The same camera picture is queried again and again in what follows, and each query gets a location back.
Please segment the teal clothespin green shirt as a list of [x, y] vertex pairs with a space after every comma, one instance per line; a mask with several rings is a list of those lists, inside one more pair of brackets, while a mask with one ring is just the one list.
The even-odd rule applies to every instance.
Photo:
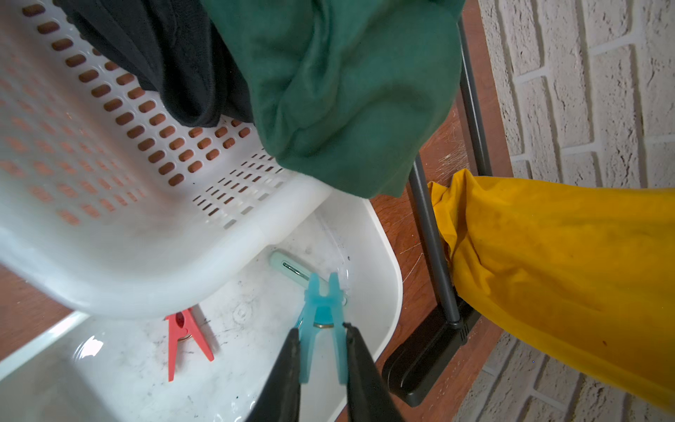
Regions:
[[321, 279], [311, 274], [304, 294], [304, 306], [296, 322], [300, 338], [300, 383], [308, 383], [316, 337], [322, 330], [332, 335], [337, 364], [337, 379], [340, 385], [347, 385], [348, 362], [346, 348], [346, 327], [343, 311], [345, 294], [340, 287], [339, 275], [331, 273], [328, 291], [321, 293]]

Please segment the black t-shirt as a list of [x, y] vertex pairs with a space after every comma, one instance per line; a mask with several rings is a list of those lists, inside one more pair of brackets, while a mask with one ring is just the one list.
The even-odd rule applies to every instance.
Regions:
[[199, 1], [61, 1], [84, 38], [181, 125], [254, 121], [248, 84]]

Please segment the green t-shirt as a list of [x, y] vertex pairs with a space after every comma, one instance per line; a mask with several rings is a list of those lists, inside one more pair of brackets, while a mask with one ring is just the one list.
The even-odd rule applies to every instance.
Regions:
[[345, 193], [400, 196], [448, 117], [461, 1], [207, 1], [268, 154]]

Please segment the white perforated laundry basket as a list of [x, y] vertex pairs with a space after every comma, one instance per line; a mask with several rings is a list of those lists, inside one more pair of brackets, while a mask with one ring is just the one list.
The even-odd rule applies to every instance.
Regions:
[[1, 263], [57, 302], [164, 317], [282, 242], [332, 189], [251, 124], [179, 124], [54, 1], [1, 4]]

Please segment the red clothespin green shirt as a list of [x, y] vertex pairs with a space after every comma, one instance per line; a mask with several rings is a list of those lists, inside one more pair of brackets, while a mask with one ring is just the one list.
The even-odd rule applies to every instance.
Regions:
[[175, 377], [175, 371], [178, 360], [179, 342], [185, 339], [193, 339], [202, 353], [212, 362], [214, 353], [207, 342], [206, 337], [200, 329], [193, 309], [188, 308], [170, 316], [165, 317], [168, 322], [168, 381], [172, 382]]

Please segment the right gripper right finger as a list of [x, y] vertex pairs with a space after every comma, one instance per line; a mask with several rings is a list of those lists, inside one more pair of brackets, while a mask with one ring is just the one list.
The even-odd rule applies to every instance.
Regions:
[[394, 404], [360, 331], [346, 328], [347, 408], [350, 421], [404, 421]]

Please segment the yellow t-shirt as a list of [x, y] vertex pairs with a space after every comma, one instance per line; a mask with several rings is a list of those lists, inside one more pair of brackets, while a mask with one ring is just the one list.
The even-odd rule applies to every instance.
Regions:
[[673, 190], [466, 170], [428, 190], [464, 301], [573, 369], [673, 410]]

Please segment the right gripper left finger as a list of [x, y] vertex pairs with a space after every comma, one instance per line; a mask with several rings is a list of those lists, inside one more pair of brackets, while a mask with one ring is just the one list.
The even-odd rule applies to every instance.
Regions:
[[289, 331], [247, 422], [297, 422], [301, 404], [301, 346], [297, 328]]

